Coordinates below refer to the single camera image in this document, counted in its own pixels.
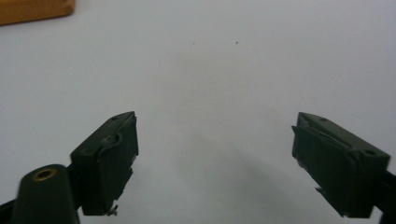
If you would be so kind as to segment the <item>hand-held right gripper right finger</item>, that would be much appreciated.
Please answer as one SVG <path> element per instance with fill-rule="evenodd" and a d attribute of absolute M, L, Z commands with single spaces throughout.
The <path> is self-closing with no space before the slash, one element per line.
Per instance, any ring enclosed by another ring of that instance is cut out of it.
<path fill-rule="evenodd" d="M 390 155 L 323 117 L 301 112 L 292 127 L 292 157 L 342 217 L 390 217 Z"/>

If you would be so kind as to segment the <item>wooden board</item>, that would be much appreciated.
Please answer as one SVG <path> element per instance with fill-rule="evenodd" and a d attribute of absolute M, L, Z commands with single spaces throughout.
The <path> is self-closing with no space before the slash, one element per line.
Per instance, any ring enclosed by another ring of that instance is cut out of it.
<path fill-rule="evenodd" d="M 0 0 L 0 25 L 68 16 L 76 0 Z"/>

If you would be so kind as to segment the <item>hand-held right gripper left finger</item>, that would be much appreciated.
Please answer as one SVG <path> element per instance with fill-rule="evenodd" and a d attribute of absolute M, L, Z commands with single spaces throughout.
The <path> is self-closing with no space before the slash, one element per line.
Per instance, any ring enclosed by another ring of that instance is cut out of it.
<path fill-rule="evenodd" d="M 70 155 L 77 203 L 85 216 L 112 213 L 139 154 L 134 111 L 108 119 Z"/>

